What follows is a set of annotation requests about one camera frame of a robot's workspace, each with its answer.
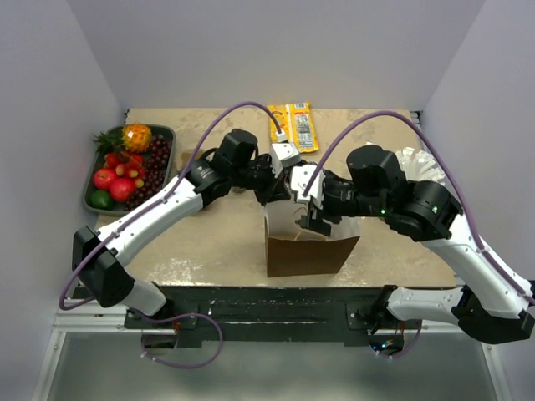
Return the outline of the brown paper bag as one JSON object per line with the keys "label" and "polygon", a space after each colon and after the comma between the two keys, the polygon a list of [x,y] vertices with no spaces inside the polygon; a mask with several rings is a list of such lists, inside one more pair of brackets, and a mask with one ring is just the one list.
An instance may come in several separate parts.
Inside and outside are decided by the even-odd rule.
{"label": "brown paper bag", "polygon": [[306,206],[290,200],[264,207],[268,277],[336,274],[349,259],[361,237],[359,218],[329,222],[331,235],[324,236],[298,225],[306,215]]}

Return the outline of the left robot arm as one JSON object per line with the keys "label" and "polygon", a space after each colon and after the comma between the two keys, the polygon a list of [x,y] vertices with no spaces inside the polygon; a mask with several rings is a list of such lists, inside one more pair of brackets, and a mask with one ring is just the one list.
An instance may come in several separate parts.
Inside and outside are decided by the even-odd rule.
{"label": "left robot arm", "polygon": [[162,290],[126,270],[132,259],[172,225],[209,206],[237,187],[254,191],[266,205],[273,194],[285,196],[283,172],[299,161],[287,141],[258,155],[255,135],[235,129],[220,145],[185,167],[162,190],[101,232],[88,227],[74,234],[73,274],[101,307],[126,305],[143,313],[153,327],[165,327],[173,307]]}

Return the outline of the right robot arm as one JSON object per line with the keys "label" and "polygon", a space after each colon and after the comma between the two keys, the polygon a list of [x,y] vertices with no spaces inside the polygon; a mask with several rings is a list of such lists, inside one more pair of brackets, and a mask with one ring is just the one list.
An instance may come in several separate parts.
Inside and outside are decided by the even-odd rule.
{"label": "right robot arm", "polygon": [[353,150],[351,178],[311,164],[295,166],[290,188],[308,207],[298,224],[328,236],[345,217],[379,217],[396,233],[434,252],[462,279],[463,287],[421,290],[386,286],[360,316],[374,329],[429,320],[458,326],[482,343],[527,340],[534,329],[528,312],[533,284],[506,269],[501,277],[470,232],[467,213],[450,191],[430,180],[407,180],[396,155],[378,145]]}

